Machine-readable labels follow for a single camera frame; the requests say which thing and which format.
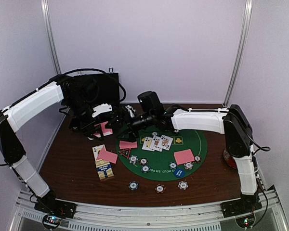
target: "oval poker table mat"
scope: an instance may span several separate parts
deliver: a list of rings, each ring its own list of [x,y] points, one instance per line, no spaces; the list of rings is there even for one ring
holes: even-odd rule
[[[153,132],[157,132],[159,137],[161,135],[173,137],[172,145],[168,151],[163,150],[162,152],[151,152],[142,150],[145,137],[153,137]],[[137,143],[138,148],[131,150],[131,155],[136,155],[138,157],[138,162],[135,165],[130,164],[129,160],[120,154],[119,159],[131,172],[148,180],[177,180],[178,178],[174,175],[174,170],[170,170],[168,166],[170,162],[175,162],[173,153],[186,149],[191,149],[194,156],[199,155],[201,157],[201,162],[193,162],[194,167],[192,170],[184,169],[184,165],[178,166],[178,168],[184,169],[184,177],[187,177],[193,172],[195,172],[202,165],[207,156],[208,150],[207,140],[203,132],[197,130],[181,130],[179,134],[174,134],[172,132],[160,131],[156,127],[152,126],[147,128],[146,130],[139,131],[139,138],[137,139]],[[118,140],[116,141],[116,149],[117,153],[119,153],[120,149]],[[141,158],[148,159],[148,165],[151,168],[150,172],[143,173],[141,171],[141,165],[139,164],[139,160]]]

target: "brown wooden tabletop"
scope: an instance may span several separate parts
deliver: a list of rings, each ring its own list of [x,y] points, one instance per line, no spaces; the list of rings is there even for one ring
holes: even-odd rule
[[[139,105],[134,105],[140,113]],[[218,108],[213,104],[184,104],[192,108]],[[41,176],[56,192],[58,199],[112,206],[172,206],[195,205],[240,197],[237,171],[230,168],[222,158],[225,149],[224,135],[204,131],[208,142],[208,154],[201,167],[184,178],[189,187],[182,191],[175,181],[153,181],[130,172],[118,159],[111,164],[114,177],[99,180],[92,147],[105,144],[108,151],[116,152],[115,135],[104,141],[90,141],[81,133],[68,129],[67,116],[58,131],[40,171]],[[139,189],[131,191],[130,181],[139,183]],[[163,194],[155,192],[155,186],[166,186]]]

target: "metal bar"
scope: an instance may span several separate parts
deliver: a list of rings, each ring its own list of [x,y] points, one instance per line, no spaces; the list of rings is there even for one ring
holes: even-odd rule
[[[245,4],[245,12],[244,12],[244,17],[243,17],[243,23],[242,23],[242,30],[241,30],[241,37],[240,37],[240,42],[239,42],[239,47],[236,53],[236,60],[235,60],[235,65],[232,71],[229,87],[226,93],[226,97],[223,103],[223,106],[228,107],[230,97],[232,95],[232,92],[234,90],[234,86],[236,83],[236,78],[240,70],[240,65],[243,57],[243,51],[246,45],[247,41],[247,36],[249,33],[250,29],[250,20],[251,20],[251,12],[252,12],[252,5],[253,5],[253,0],[246,0]]]
[[[50,46],[50,50],[51,50],[52,58],[53,58],[53,66],[55,68],[56,73],[60,74],[61,68],[59,65],[58,55],[57,55],[57,51],[56,51],[56,47],[55,47],[54,39],[53,39],[53,30],[52,30],[50,15],[49,15],[48,0],[41,0],[41,5],[42,5],[42,13],[43,13],[43,18],[44,18],[47,36],[48,36],[48,42],[49,42],[49,46]]]

